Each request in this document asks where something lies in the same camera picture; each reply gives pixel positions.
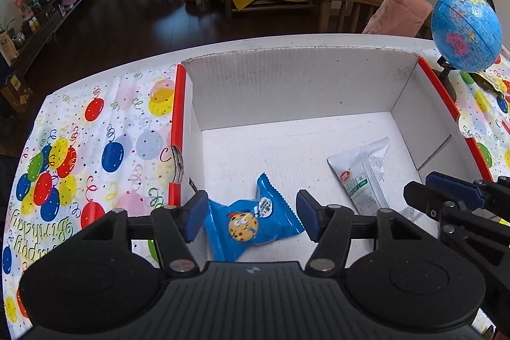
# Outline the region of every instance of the cookie cartoon character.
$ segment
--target cookie cartoon character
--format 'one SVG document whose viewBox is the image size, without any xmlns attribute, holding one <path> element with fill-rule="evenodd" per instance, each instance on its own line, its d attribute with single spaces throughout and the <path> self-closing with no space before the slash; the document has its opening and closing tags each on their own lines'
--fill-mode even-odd
<svg viewBox="0 0 510 340">
<path fill-rule="evenodd" d="M 249 210 L 245 212 L 231 212 L 227 215 L 229 234 L 238 242 L 247 242 L 255 238 L 259 230 L 257 218 Z"/>
</svg>

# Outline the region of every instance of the blue snack package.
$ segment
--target blue snack package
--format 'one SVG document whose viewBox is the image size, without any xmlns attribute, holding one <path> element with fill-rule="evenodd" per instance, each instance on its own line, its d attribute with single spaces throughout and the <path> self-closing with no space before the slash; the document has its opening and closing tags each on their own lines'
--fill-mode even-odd
<svg viewBox="0 0 510 340">
<path fill-rule="evenodd" d="M 304 231 L 298 217 L 262 173 L 256 200 L 238 200 L 224 206 L 209 200 L 203 225 L 215 261 L 233 263 L 250 246 L 299 235 Z"/>
</svg>

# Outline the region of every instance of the wooden floor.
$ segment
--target wooden floor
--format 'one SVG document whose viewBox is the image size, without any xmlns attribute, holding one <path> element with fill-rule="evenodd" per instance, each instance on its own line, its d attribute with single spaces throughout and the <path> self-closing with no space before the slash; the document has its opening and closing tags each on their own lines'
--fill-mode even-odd
<svg viewBox="0 0 510 340">
<path fill-rule="evenodd" d="M 26 74 L 36 97 L 20 117 L 11 153 L 21 153 L 44 98 L 89 75 L 199 45 L 315 31 L 309 11 L 236 13 L 227 23 L 218 0 L 203 14 L 183 0 L 84 0 Z"/>
</svg>

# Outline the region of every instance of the globe stand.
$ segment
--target globe stand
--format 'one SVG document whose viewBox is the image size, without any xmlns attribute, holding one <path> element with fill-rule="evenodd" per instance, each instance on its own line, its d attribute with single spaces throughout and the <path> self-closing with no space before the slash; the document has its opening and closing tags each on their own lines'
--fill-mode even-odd
<svg viewBox="0 0 510 340">
<path fill-rule="evenodd" d="M 438 76 L 439 81 L 447 91 L 450 98 L 455 101 L 457 101 L 457 93 L 455 92 L 455 89 L 453 88 L 452 83 L 448 79 L 448 75 L 450 74 L 450 71 L 455 68 L 452 64 L 449 64 L 443 56 L 440 56 L 438 59 L 438 64 L 443 68 L 443 71 L 438 71 L 437 69 L 433 69 L 435 74 Z"/>
</svg>

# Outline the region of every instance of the tv stand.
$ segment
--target tv stand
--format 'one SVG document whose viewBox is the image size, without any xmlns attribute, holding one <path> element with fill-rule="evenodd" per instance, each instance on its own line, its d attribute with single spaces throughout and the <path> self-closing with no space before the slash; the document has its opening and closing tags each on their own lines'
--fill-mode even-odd
<svg viewBox="0 0 510 340">
<path fill-rule="evenodd" d="M 54 33 L 83 0 L 79 0 L 64 16 L 62 16 L 60 12 L 60 1 L 61 0 L 51 0 L 42 7 L 42 14 L 47 20 L 41 23 L 41 27 L 35 33 L 30 35 L 25 45 L 20 49 L 19 57 L 13 60 L 11 64 L 11 69 L 15 71 L 18 76 L 25 76 L 30 65 L 32 65 L 34 59 L 42 50 L 42 47 L 52 39 Z"/>
</svg>

